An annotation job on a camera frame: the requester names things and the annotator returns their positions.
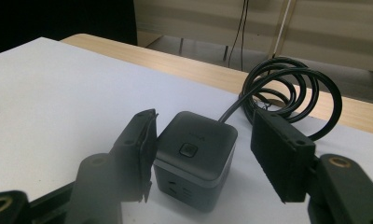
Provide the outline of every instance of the floor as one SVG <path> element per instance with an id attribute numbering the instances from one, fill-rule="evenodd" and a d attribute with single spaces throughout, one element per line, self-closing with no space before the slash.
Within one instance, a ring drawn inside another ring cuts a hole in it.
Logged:
<path id="1" fill-rule="evenodd" d="M 229 60 L 231 52 L 229 47 L 227 58 L 224 60 L 226 46 L 184 39 L 180 48 L 180 43 L 181 38 L 164 35 L 148 48 L 245 72 L 251 71 L 256 65 L 268 59 L 266 53 L 245 49 L 241 60 L 241 50 L 234 49 Z M 373 72 L 328 63 L 301 61 L 308 67 L 329 76 L 338 85 L 343 96 L 373 104 Z"/>

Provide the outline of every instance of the coiled cable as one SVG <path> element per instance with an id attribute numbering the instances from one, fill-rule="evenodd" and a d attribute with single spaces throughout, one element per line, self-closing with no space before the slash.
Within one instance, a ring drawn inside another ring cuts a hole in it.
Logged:
<path id="1" fill-rule="evenodd" d="M 283 78 L 284 76 L 292 76 L 297 80 L 300 88 L 299 94 L 297 94 L 294 85 Z M 311 98 L 306 108 L 296 114 L 293 112 L 301 106 L 306 98 L 307 85 L 304 77 L 307 77 L 311 83 Z M 279 91 L 264 88 L 265 85 L 274 80 L 284 84 L 289 90 L 289 98 Z M 270 111 L 270 113 L 276 113 L 290 123 L 297 122 L 306 118 L 317 104 L 320 92 L 318 81 L 327 87 L 334 105 L 332 115 L 326 125 L 317 133 L 309 136 L 312 141 L 316 141 L 329 133 L 338 123 L 342 109 L 341 94 L 336 84 L 329 77 L 311 70 L 304 63 L 289 58 L 277 57 L 256 66 L 245 79 L 239 99 L 222 115 L 219 121 L 225 122 L 237 108 L 242 106 L 245 116 L 253 124 L 254 112 L 257 109 L 264 109 L 257 106 L 253 96 L 263 103 L 268 103 L 269 100 L 261 93 L 269 93 L 277 96 L 285 104 L 284 107 L 276 111 Z"/>

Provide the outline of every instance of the wooden tabletop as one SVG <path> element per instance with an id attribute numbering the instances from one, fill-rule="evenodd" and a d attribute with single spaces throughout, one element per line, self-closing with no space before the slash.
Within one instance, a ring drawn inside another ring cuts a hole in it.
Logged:
<path id="1" fill-rule="evenodd" d="M 73 35 L 62 42 L 234 93 L 241 91 L 247 76 L 244 72 L 226 67 L 135 47 L 93 35 Z M 277 90 L 283 88 L 275 83 L 271 86 Z M 311 116 L 328 119 L 331 111 L 332 97 L 326 92 L 321 92 L 319 102 L 311 112 Z M 373 133 L 373 104 L 343 97 L 343 110 L 339 123 Z"/>

